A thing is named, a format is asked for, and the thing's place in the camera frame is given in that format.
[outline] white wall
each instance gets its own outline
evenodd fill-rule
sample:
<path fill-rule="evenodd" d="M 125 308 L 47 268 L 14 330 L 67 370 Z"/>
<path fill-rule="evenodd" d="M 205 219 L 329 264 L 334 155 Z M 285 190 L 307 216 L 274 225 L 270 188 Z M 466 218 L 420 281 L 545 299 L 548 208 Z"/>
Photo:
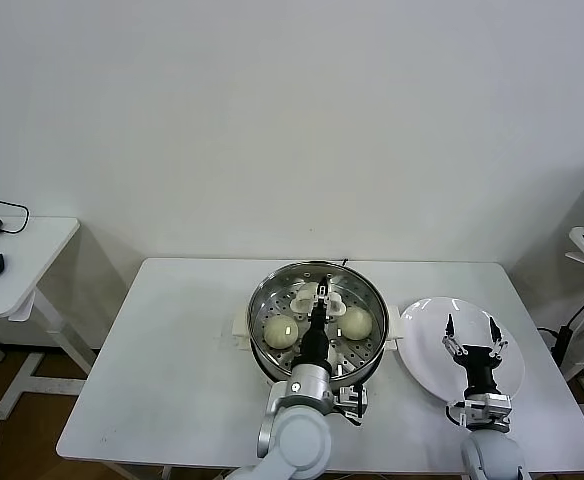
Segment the white wall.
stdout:
<path fill-rule="evenodd" d="M 0 198 L 78 216 L 127 284 L 153 255 L 498 261 L 541 311 L 584 2 L 0 1 Z"/>

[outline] white plate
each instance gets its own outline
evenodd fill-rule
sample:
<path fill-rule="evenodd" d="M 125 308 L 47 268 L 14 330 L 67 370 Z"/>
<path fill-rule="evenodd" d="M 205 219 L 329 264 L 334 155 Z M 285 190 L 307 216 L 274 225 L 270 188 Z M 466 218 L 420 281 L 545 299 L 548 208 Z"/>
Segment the white plate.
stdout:
<path fill-rule="evenodd" d="M 403 315 L 405 337 L 397 340 L 398 352 L 412 376 L 434 396 L 445 402 L 463 399 L 468 387 L 465 369 L 454 360 L 443 345 L 448 315 L 454 320 L 454 335 L 466 345 L 492 345 L 488 312 L 464 300 L 448 297 L 425 298 L 410 305 Z M 503 362 L 494 370 L 497 388 L 514 397 L 525 374 L 523 355 L 499 321 L 503 338 L 509 342 L 503 350 Z"/>

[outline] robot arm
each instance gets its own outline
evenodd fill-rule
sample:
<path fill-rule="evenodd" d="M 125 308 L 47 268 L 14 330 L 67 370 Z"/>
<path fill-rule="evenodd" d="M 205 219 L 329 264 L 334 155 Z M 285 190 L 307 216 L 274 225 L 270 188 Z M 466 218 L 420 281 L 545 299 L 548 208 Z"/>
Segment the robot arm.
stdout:
<path fill-rule="evenodd" d="M 521 449 L 506 436 L 512 404 L 510 397 L 498 390 L 492 370 L 501 364 L 507 341 L 491 317 L 490 334 L 491 347 L 463 345 L 454 336 L 449 316 L 443 344 L 454 362 L 465 369 L 468 388 L 465 401 L 446 406 L 446 416 L 471 431 L 461 444 L 461 456 L 472 480 L 531 480 Z"/>
<path fill-rule="evenodd" d="M 313 479 L 327 468 L 332 437 L 325 415 L 334 409 L 330 387 L 330 343 L 325 333 L 329 309 L 328 280 L 319 283 L 313 298 L 310 328 L 292 361 L 290 378 L 270 390 L 257 456 L 263 460 L 243 467 L 230 480 Z"/>
<path fill-rule="evenodd" d="M 332 437 L 325 417 L 312 407 L 286 408 L 276 416 L 267 454 L 254 467 L 243 467 L 230 480 L 312 479 L 325 472 Z"/>

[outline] stainless steel steamer basket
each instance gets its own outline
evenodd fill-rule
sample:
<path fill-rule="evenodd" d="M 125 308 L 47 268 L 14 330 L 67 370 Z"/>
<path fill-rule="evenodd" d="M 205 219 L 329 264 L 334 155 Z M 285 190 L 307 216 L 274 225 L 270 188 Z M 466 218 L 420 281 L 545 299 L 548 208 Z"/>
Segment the stainless steel steamer basket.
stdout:
<path fill-rule="evenodd" d="M 319 282 L 325 276 L 347 308 L 360 307 L 373 319 L 372 333 L 359 341 L 341 336 L 336 318 L 330 319 L 326 333 L 330 348 L 335 350 L 337 356 L 330 381 L 332 389 L 363 382 L 378 366 L 388 334 L 388 310 L 381 294 L 367 279 L 350 268 L 328 262 L 302 262 L 286 265 L 268 275 L 252 295 L 247 311 L 252 351 L 257 363 L 273 380 L 289 378 L 290 364 L 298 355 L 301 339 L 310 325 L 307 315 L 294 313 L 290 309 L 290 302 L 303 285 Z M 292 317 L 299 326 L 298 340 L 287 349 L 273 349 L 263 338 L 265 323 L 274 315 Z"/>

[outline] wooden floor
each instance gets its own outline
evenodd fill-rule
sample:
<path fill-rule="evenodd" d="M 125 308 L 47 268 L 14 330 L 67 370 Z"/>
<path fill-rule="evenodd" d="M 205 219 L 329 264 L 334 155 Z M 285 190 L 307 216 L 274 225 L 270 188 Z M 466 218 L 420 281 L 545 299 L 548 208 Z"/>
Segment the wooden floor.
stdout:
<path fill-rule="evenodd" d="M 27 356 L 23 351 L 10 351 L 0 363 L 0 399 Z M 45 356 L 37 372 L 41 376 L 85 378 L 83 372 L 64 354 Z M 570 388 L 579 403 L 584 392 L 571 382 Z M 55 445 L 67 420 L 75 397 L 25 394 L 9 419 L 0 423 L 0 480 L 122 480 L 115 472 L 99 463 L 74 462 L 61 459 Z M 173 480 L 212 480 L 219 471 L 178 468 Z M 328 474 L 326 479 L 343 478 Z M 348 480 L 379 480 L 375 475 L 352 475 Z M 428 478 L 415 476 L 420 480 Z M 458 479 L 456 476 L 436 476 L 437 480 Z M 584 479 L 584 475 L 550 475 L 546 479 Z"/>

